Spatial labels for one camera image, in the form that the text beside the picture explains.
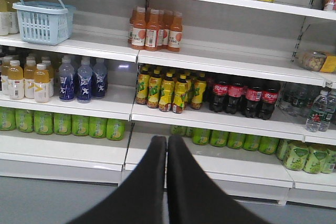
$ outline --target light blue basket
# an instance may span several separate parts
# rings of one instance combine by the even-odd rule
[[[17,9],[20,36],[25,42],[54,46],[70,38],[76,8],[50,2],[14,3]]]

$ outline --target white shelf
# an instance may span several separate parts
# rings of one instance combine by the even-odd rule
[[[161,50],[139,52],[139,63],[235,74],[278,81],[325,86],[325,78],[293,64],[289,59],[236,51],[191,48],[183,45],[179,53]]]
[[[269,10],[271,12],[294,14],[306,17],[336,20],[336,13],[308,9],[284,4],[268,3],[256,0],[197,0],[211,3],[241,6],[253,9]]]
[[[75,29],[71,38],[56,46],[23,42],[19,34],[0,36],[0,45],[128,62],[136,62],[139,52],[130,48],[123,37]]]
[[[129,120],[134,93],[134,87],[109,85],[105,98],[92,99],[90,103],[79,103],[76,99],[71,102],[62,102],[57,96],[58,93],[55,93],[55,96],[47,103],[37,103],[34,99],[28,98],[11,100],[9,96],[0,91],[0,104],[4,107],[18,109]]]

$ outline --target cola bottle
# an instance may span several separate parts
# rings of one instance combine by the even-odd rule
[[[247,118],[254,118],[257,115],[257,105],[261,99],[263,90],[263,80],[253,78],[246,90],[246,107],[244,114]]]
[[[235,114],[238,110],[240,97],[244,92],[244,78],[241,76],[233,76],[228,87],[228,97],[224,110],[226,113]]]
[[[209,108],[215,112],[223,111],[224,99],[228,90],[228,76],[219,74],[215,80]]]
[[[278,94],[281,85],[278,81],[268,80],[261,94],[260,107],[258,109],[258,117],[263,120],[271,118],[275,108],[275,103],[278,100]]]

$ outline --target floor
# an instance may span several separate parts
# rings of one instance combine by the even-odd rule
[[[80,215],[116,189],[114,186],[0,177],[1,224],[62,224]],[[335,224],[336,210],[239,202],[274,224]],[[164,221],[168,212],[164,203]]]

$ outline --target red label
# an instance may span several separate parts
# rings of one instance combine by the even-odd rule
[[[261,91],[255,91],[253,89],[247,89],[246,91],[246,99],[253,101],[253,102],[259,102],[261,99]]]
[[[229,86],[228,94],[231,97],[241,97],[244,92],[243,87]]]
[[[261,95],[261,99],[267,103],[271,103],[271,104],[276,103],[278,100],[278,93],[270,93],[267,91],[263,91]]]
[[[216,95],[226,95],[227,89],[228,89],[227,85],[215,84],[212,90]]]

